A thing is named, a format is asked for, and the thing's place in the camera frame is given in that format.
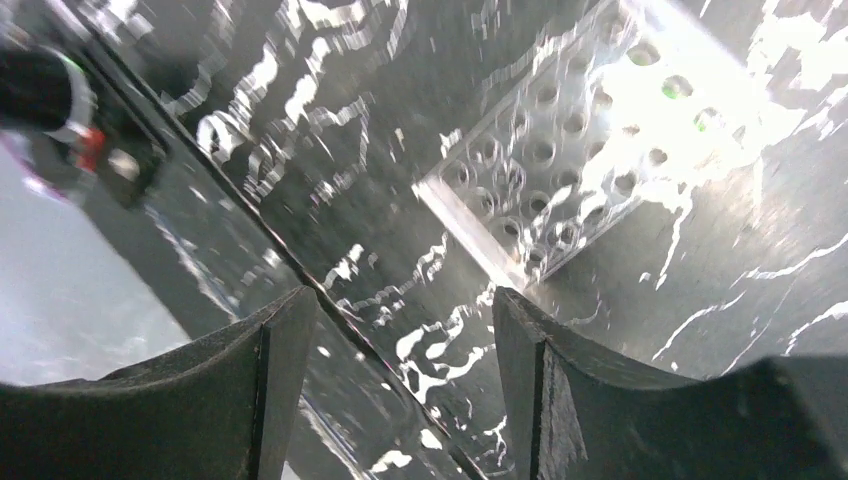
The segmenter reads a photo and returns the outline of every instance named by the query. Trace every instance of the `stainless steel surface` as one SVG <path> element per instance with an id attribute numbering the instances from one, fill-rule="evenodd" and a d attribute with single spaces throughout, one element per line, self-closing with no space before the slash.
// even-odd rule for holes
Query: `stainless steel surface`
<path id="1" fill-rule="evenodd" d="M 489 275 L 410 185 L 547 51 L 562 33 L 552 16 L 574 22 L 593 2 L 317 3 L 143 0 L 98 25 L 451 442 L 487 475 L 509 475 Z M 771 91 L 762 158 L 665 185 L 528 294 L 581 334 L 691 377 L 764 355 L 844 354 L 848 4 L 682 3 Z M 151 28 L 139 39 L 141 19 Z M 154 201 L 199 245 L 232 213 L 215 210 L 217 192 L 191 203 L 186 185 L 205 171 L 180 162 Z M 198 212 L 206 224 L 190 221 Z M 222 291 L 244 291 L 201 250 Z M 351 456 L 367 469 L 408 438 L 385 436 L 391 446 L 360 437 Z M 415 463 L 393 465 L 387 476 Z"/>
<path id="2" fill-rule="evenodd" d="M 689 25 L 662 2 L 600 2 L 414 187 L 493 281 L 523 291 L 657 187 L 754 162 L 762 146 L 732 134 L 756 137 L 765 92 Z"/>

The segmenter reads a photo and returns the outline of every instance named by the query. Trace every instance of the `perforated metal plate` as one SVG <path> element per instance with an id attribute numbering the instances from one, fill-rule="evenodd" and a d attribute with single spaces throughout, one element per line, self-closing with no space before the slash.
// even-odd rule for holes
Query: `perforated metal plate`
<path id="1" fill-rule="evenodd" d="M 659 180 L 757 155 L 764 98 L 659 1 L 602 2 L 418 185 L 498 283 L 524 288 L 620 221 Z"/>

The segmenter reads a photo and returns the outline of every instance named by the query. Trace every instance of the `hole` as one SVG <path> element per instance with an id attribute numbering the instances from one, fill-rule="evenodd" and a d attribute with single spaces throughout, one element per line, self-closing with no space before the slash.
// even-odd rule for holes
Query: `hole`
<path id="1" fill-rule="evenodd" d="M 512 128 L 515 129 L 516 132 L 523 132 L 524 127 L 527 126 L 527 116 L 524 115 L 524 112 L 515 112 L 515 117 L 512 120 Z"/>
<path id="2" fill-rule="evenodd" d="M 530 145 L 530 155 L 536 163 L 546 163 L 554 157 L 554 145 L 544 140 L 535 140 Z"/>
<path id="3" fill-rule="evenodd" d="M 536 218 L 539 212 L 545 209 L 550 202 L 550 198 L 542 192 L 533 192 L 530 196 L 521 202 L 518 207 L 519 213 L 526 219 Z"/>
<path id="4" fill-rule="evenodd" d="M 744 125 L 737 128 L 736 131 L 733 132 L 733 139 L 736 140 L 738 143 L 742 143 L 742 140 L 745 139 L 745 126 Z"/>
<path id="5" fill-rule="evenodd" d="M 574 112 L 562 122 L 562 129 L 570 134 L 577 134 L 586 128 L 586 117 L 580 112 Z"/>
<path id="6" fill-rule="evenodd" d="M 507 109 L 500 113 L 497 123 L 501 129 L 521 134 L 527 125 L 527 117 L 520 109 Z"/>
<path id="7" fill-rule="evenodd" d="M 595 142 L 591 146 L 589 146 L 589 159 L 595 158 L 595 156 L 601 153 L 601 150 L 604 149 L 604 142 Z"/>
<path id="8" fill-rule="evenodd" d="M 536 103 L 540 105 L 548 105 L 553 103 L 556 100 L 557 88 L 555 85 L 543 85 L 542 88 L 536 92 Z"/>
<path id="9" fill-rule="evenodd" d="M 575 170 L 560 172 L 553 179 L 553 184 L 557 189 L 573 187 L 578 182 L 580 182 L 580 175 Z"/>
<path id="10" fill-rule="evenodd" d="M 604 91 L 603 87 L 597 87 L 592 98 L 592 103 L 596 107 L 609 108 L 612 106 L 612 97 Z"/>
<path id="11" fill-rule="evenodd" d="M 221 136 L 218 135 L 218 131 L 214 130 L 212 132 L 212 137 L 210 138 L 211 144 L 209 145 L 209 153 L 211 155 L 215 155 L 219 151 L 221 151 Z"/>
<path id="12" fill-rule="evenodd" d="M 721 118 L 721 114 L 712 107 L 705 108 L 695 115 L 695 128 L 697 128 L 700 132 L 706 132 L 707 130 L 713 130 L 715 128 L 723 128 L 724 126 L 724 119 Z"/>
<path id="13" fill-rule="evenodd" d="M 508 222 L 504 224 L 504 233 L 509 235 L 510 237 L 518 236 L 518 225 L 512 222 Z"/>
<path id="14" fill-rule="evenodd" d="M 666 160 L 668 160 L 668 154 L 659 148 L 654 148 L 648 152 L 648 160 L 650 160 L 654 165 L 662 165 L 666 162 Z"/>
<path id="15" fill-rule="evenodd" d="M 530 210 L 539 213 L 548 206 L 548 202 L 543 198 L 534 198 L 530 200 Z"/>
<path id="16" fill-rule="evenodd" d="M 630 196 L 633 193 L 633 189 L 636 188 L 636 174 L 633 172 L 627 172 L 620 177 L 616 177 L 615 179 L 615 188 L 623 193 L 626 196 Z"/>
<path id="17" fill-rule="evenodd" d="M 566 67 L 568 73 L 586 73 L 589 70 L 589 61 L 582 57 L 572 58 Z"/>
<path id="18" fill-rule="evenodd" d="M 498 199 L 492 195 L 484 195 L 480 198 L 480 206 L 483 208 L 484 212 L 494 212 L 499 204 L 500 202 Z"/>
<path id="19" fill-rule="evenodd" d="M 660 61 L 660 52 L 653 45 L 642 42 L 627 51 L 627 58 L 634 65 L 647 67 Z"/>
<path id="20" fill-rule="evenodd" d="M 680 75 L 668 77 L 663 82 L 663 95 L 672 100 L 691 97 L 693 91 L 689 81 Z"/>
<path id="21" fill-rule="evenodd" d="M 538 273 L 541 269 L 541 266 L 545 263 L 545 248 L 541 245 L 535 245 L 533 248 L 527 252 L 527 257 L 525 261 L 525 271 L 527 273 Z"/>
<path id="22" fill-rule="evenodd" d="M 589 225 L 597 225 L 601 223 L 601 220 L 604 219 L 604 215 L 606 215 L 606 208 L 603 206 L 597 206 L 589 212 L 589 215 L 586 215 L 585 223 Z"/>
<path id="23" fill-rule="evenodd" d="M 507 191 L 514 191 L 524 186 L 526 175 L 524 170 L 516 163 L 510 161 L 503 166 L 495 167 L 494 182 L 498 187 L 505 187 Z"/>
<path id="24" fill-rule="evenodd" d="M 571 245 L 574 242 L 574 228 L 570 225 L 557 224 L 548 230 L 548 244 L 555 247 L 557 245 Z"/>
<path id="25" fill-rule="evenodd" d="M 493 138 L 486 139 L 486 143 L 483 144 L 483 158 L 486 160 L 495 158 L 497 147 L 498 145 Z"/>
<path id="26" fill-rule="evenodd" d="M 474 171 L 462 162 L 452 163 L 441 174 L 445 182 L 453 187 L 465 187 L 474 181 Z"/>
<path id="27" fill-rule="evenodd" d="M 486 189 L 475 188 L 468 193 L 469 196 L 466 197 L 465 204 L 475 216 L 478 218 L 487 218 L 494 213 L 494 209 L 499 202 Z"/>

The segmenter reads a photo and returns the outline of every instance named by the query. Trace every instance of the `green light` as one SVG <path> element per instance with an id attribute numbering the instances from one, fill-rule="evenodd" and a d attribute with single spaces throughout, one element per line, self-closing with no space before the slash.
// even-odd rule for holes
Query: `green light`
<path id="1" fill-rule="evenodd" d="M 680 94 L 677 92 L 677 90 L 672 88 L 671 86 L 664 86 L 663 87 L 663 95 L 665 95 L 666 97 L 668 97 L 672 100 L 677 100 L 677 98 L 680 96 Z"/>
<path id="2" fill-rule="evenodd" d="M 80 73 L 82 73 L 82 74 L 84 74 L 84 73 L 85 73 L 85 70 L 83 70 L 83 69 L 82 69 L 82 67 L 80 67 L 80 66 L 79 66 L 79 64 L 78 64 L 77 62 L 73 61 L 73 60 L 71 59 L 71 57 L 69 57 L 69 56 L 67 56 L 67 55 L 65 55 L 65 54 L 63 54 L 63 53 L 59 53 L 59 52 L 57 52 L 57 54 L 58 54 L 58 55 L 62 58 L 62 60 L 64 60 L 64 61 L 65 61 L 65 63 L 67 63 L 67 64 L 71 65 L 72 67 L 74 67 L 75 69 L 77 69 L 77 71 L 79 71 Z"/>
<path id="3" fill-rule="evenodd" d="M 725 127 L 724 120 L 722 120 L 722 117 L 714 108 L 707 108 L 701 111 L 698 115 L 695 115 L 695 119 L 692 123 L 695 124 L 695 128 L 697 128 L 699 132 L 706 132 L 708 128 L 714 129 L 715 127 Z"/>

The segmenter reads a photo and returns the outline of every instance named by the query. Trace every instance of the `wet surface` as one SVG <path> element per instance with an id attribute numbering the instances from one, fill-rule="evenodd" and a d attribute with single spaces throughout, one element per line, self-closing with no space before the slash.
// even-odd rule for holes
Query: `wet surface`
<path id="1" fill-rule="evenodd" d="M 48 192 L 35 183 L 35 176 L 21 174 L 26 173 L 22 165 L 33 161 L 41 173 L 54 167 L 52 180 L 61 177 L 61 164 L 49 145 L 41 139 L 12 142 L 8 134 L 0 138 L 19 154 L 12 159 L 4 149 L 0 157 L 10 173 L 3 212 L 23 215 L 17 222 L 21 228 L 4 239 L 20 254 L 9 257 L 7 266 L 10 272 L 24 272 L 26 280 L 18 285 L 13 276 L 3 279 L 8 284 L 4 290 L 18 298 L 7 302 L 9 321 L 0 340 L 11 356 L 0 370 L 0 381 L 96 379 L 211 333 L 300 285 L 294 272 L 266 250 L 267 239 L 248 234 L 257 233 L 252 226 L 238 235 L 233 229 L 215 235 L 213 229 L 195 237 L 204 239 L 197 244 L 183 239 L 187 226 L 195 228 L 190 233 L 200 231 L 203 210 L 214 208 L 210 200 L 223 199 L 215 196 L 219 190 L 202 170 L 190 181 L 183 178 L 187 183 L 170 190 L 172 195 L 160 191 L 137 211 L 121 209 L 99 188 L 77 190 L 84 195 L 86 219 L 70 192 Z M 167 177 L 178 180 L 185 167 L 174 165 Z M 173 213 L 176 209 L 167 202 L 177 199 L 182 212 L 193 206 L 198 210 L 191 216 L 158 213 Z M 216 226 L 246 220 L 237 209 L 225 211 L 230 214 L 219 215 Z M 226 242 L 234 240 L 237 247 L 227 250 Z M 33 246 L 41 256 L 31 254 Z M 219 256 L 217 249 L 234 255 Z M 264 253 L 238 255 L 252 251 Z M 244 280 L 230 280 L 230 294 L 223 295 L 221 278 L 228 271 L 242 271 Z M 423 416 L 397 377 L 327 316 L 316 326 L 302 394 L 287 456 L 291 469 L 284 479 L 417 479 L 430 472 L 467 478 L 452 458 L 453 445 Z"/>
<path id="2" fill-rule="evenodd" d="M 526 292 L 582 334 L 696 378 L 764 355 L 846 350 L 848 227 L 838 207 L 848 178 L 839 161 L 848 72 L 828 58 L 845 51 L 848 13 L 830 2 L 755 3 L 693 0 L 686 8 L 773 92 L 762 158 L 710 181 L 665 185 Z M 512 459 L 493 285 L 412 185 L 588 6 L 351 5 L 138 2 L 118 14 L 150 28 L 115 29 L 113 42 L 451 442 L 497 477 Z M 198 64 L 211 75 L 198 76 Z M 216 219 L 229 214 L 208 210 L 205 226 L 191 223 L 197 211 L 173 192 L 194 185 L 192 168 L 173 181 L 163 176 L 158 195 L 173 201 L 151 205 L 168 217 L 186 212 L 174 228 L 200 245 L 224 235 Z M 256 232 L 233 225 L 230 237 Z M 239 242 L 256 257 L 246 263 L 262 264 L 260 240 Z M 198 255 L 211 248 L 221 252 Z M 204 264 L 222 279 L 224 297 L 248 295 L 228 276 L 228 255 Z M 406 411 L 391 400 L 373 405 Z M 317 410 L 344 424 L 344 408 Z M 401 445 L 357 443 L 351 458 L 367 470 L 386 452 L 403 452 L 418 435 L 414 425 L 398 433 Z"/>

